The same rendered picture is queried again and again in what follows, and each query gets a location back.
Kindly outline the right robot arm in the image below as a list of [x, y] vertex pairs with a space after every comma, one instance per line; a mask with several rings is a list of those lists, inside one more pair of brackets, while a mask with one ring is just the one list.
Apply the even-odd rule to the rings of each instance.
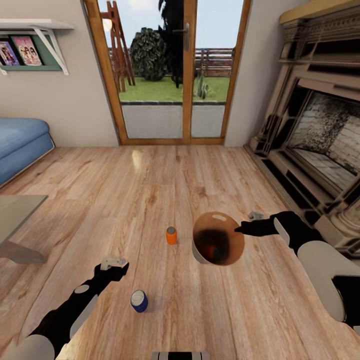
[[311, 229], [293, 211], [282, 211], [265, 219], [251, 211], [234, 232], [263, 237], [281, 235], [294, 249], [329, 315], [349, 325], [360, 337], [360, 266], [356, 265]]

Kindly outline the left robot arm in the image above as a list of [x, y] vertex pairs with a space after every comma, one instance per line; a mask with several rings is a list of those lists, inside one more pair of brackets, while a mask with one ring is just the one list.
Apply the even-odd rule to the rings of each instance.
[[124, 258], [103, 257], [94, 277], [78, 286], [59, 308], [51, 310], [40, 325], [3, 360], [55, 360], [97, 306], [98, 297], [110, 282], [127, 274]]

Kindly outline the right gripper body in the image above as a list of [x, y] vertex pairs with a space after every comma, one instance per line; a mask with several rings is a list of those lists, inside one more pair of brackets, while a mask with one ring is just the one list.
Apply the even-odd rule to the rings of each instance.
[[263, 237], [263, 236], [270, 236], [271, 234], [266, 234], [263, 229], [262, 229], [262, 221], [261, 220], [257, 220], [257, 221], [242, 221], [241, 225], [242, 225], [242, 233], [244, 235], [248, 235], [248, 236], [254, 236], [254, 237]]

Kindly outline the trash can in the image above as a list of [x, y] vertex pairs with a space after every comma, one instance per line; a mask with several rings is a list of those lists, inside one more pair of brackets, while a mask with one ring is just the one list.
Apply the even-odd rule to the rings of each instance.
[[[226, 221], [212, 217], [218, 215]], [[220, 211], [209, 211], [201, 215], [192, 229], [192, 255], [203, 265], [229, 267], [237, 263], [245, 250], [245, 237], [242, 232], [234, 232], [239, 224], [229, 215]], [[197, 250], [199, 245], [213, 245], [221, 249], [219, 261], [205, 259]]]

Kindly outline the can of soda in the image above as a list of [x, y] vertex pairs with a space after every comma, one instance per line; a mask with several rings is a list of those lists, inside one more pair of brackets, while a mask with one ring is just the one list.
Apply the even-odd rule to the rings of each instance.
[[198, 252], [208, 261], [217, 262], [221, 260], [221, 249], [216, 245], [199, 245]]
[[130, 303], [138, 313], [142, 313], [148, 307], [148, 298], [143, 290], [137, 289], [132, 293]]
[[170, 245], [173, 245], [177, 242], [177, 229], [173, 226], [170, 226], [166, 230], [166, 240]]

